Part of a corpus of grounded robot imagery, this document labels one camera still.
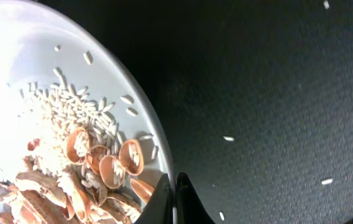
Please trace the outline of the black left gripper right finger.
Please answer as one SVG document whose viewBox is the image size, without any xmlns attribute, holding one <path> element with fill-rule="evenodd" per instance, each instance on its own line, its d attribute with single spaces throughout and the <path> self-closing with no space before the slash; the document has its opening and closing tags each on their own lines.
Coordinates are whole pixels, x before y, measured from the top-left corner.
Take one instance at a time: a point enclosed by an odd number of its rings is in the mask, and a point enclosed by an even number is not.
<svg viewBox="0 0 353 224">
<path fill-rule="evenodd" d="M 180 172 L 176 180 L 176 209 L 179 224 L 214 224 L 196 193 L 191 180 Z"/>
</svg>

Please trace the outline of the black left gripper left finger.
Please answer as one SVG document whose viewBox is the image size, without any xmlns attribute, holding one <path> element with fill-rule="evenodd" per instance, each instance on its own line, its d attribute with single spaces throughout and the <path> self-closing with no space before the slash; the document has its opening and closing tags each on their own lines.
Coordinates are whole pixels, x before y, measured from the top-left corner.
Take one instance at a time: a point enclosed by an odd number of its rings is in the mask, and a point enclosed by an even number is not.
<svg viewBox="0 0 353 224">
<path fill-rule="evenodd" d="M 173 224 L 173 191 L 163 174 L 142 214 L 134 224 Z"/>
</svg>

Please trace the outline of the food scraps and rice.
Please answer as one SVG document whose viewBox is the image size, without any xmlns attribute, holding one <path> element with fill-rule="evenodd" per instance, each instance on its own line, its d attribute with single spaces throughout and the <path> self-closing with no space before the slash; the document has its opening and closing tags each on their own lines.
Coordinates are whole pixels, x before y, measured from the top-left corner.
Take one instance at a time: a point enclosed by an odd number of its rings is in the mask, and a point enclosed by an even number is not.
<svg viewBox="0 0 353 224">
<path fill-rule="evenodd" d="M 0 179 L 0 223 L 136 223 L 154 187 L 140 175 L 155 160 L 155 134 L 135 135 L 111 114 L 114 103 L 93 101 L 60 67 L 57 82 L 20 90 L 21 156 Z"/>
</svg>

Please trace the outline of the grey plate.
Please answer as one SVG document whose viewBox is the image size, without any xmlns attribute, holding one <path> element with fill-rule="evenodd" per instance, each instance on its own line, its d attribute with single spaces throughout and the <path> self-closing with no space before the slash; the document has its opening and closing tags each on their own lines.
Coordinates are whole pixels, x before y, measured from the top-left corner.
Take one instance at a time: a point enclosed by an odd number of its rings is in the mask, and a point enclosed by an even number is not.
<svg viewBox="0 0 353 224">
<path fill-rule="evenodd" d="M 0 1 L 0 179 L 18 167 L 17 128 L 20 90 L 30 82 L 47 88 L 60 67 L 76 87 L 88 87 L 93 101 L 114 103 L 111 114 L 135 135 L 155 134 L 155 160 L 147 160 L 140 178 L 154 187 L 167 174 L 175 192 L 168 143 L 152 105 L 128 70 L 92 35 L 63 14 L 33 1 Z M 6 207 L 0 202 L 0 213 Z"/>
</svg>

